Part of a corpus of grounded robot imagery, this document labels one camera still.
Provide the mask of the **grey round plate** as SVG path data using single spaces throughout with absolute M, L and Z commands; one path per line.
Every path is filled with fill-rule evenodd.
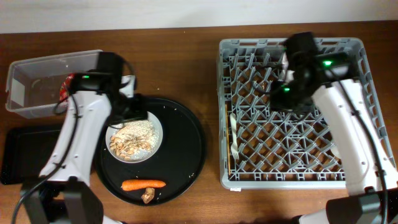
M 138 163 L 148 160 L 160 148 L 163 128 L 151 112 L 147 119 L 110 126 L 106 130 L 106 148 L 121 162 Z

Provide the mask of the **red snack wrapper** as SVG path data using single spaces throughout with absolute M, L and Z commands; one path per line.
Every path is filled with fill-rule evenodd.
M 71 84 L 71 82 L 72 82 L 74 76 L 75 76 L 74 73 L 70 73 L 70 74 L 66 77 L 65 81 L 62 83 L 62 85 L 61 85 L 61 87 L 60 87 L 60 92 L 59 92 L 59 95 L 60 95 L 59 100 L 60 100 L 60 101 L 64 101 L 64 100 L 66 100 L 66 99 L 68 98 L 68 96 L 69 96 L 68 89 L 69 89 L 69 87 L 70 87 L 70 84 Z

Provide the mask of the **cream white cup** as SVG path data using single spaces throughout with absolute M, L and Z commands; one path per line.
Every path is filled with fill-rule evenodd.
M 330 151 L 335 157 L 337 157 L 338 159 L 341 159 L 338 148 L 335 145 L 332 145 L 332 147 L 330 148 Z

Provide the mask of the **orange carrot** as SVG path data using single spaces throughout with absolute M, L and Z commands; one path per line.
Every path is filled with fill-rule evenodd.
M 143 179 L 131 179 L 125 180 L 121 188 L 124 191 L 133 191 L 146 188 L 162 188 L 165 187 L 166 183 L 161 180 L 143 180 Z

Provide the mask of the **white plastic fork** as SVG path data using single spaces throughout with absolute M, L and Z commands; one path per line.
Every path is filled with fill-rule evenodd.
M 237 122 L 236 122 L 236 115 L 231 113 L 229 116 L 230 123 L 231 123 L 231 132 L 233 137 L 233 143 L 231 145 L 231 153 L 235 160 L 239 159 L 239 152 L 238 152 L 238 143 L 237 143 Z

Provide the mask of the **wooden chopstick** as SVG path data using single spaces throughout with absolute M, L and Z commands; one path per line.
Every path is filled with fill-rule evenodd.
M 227 148 L 227 168 L 228 177 L 231 175 L 231 150 L 229 145 L 229 126 L 228 126 L 228 105 L 225 104 L 225 119 L 226 119 L 226 148 Z

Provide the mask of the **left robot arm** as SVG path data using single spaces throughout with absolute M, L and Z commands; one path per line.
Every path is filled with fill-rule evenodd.
M 24 207 L 31 223 L 114 223 L 90 189 L 95 152 L 112 124 L 147 119 L 136 78 L 122 56 L 99 52 L 96 67 L 78 72 L 68 88 L 68 107 L 52 155 L 35 182 L 24 183 L 11 222 Z

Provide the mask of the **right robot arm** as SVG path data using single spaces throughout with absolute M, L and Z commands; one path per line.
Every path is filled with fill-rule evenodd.
M 275 111 L 305 114 L 316 106 L 328 124 L 348 196 L 329 200 L 295 223 L 397 223 L 397 169 L 387 158 L 365 106 L 358 65 L 345 52 L 321 54 L 311 32 L 284 41 L 287 82 L 273 82 Z

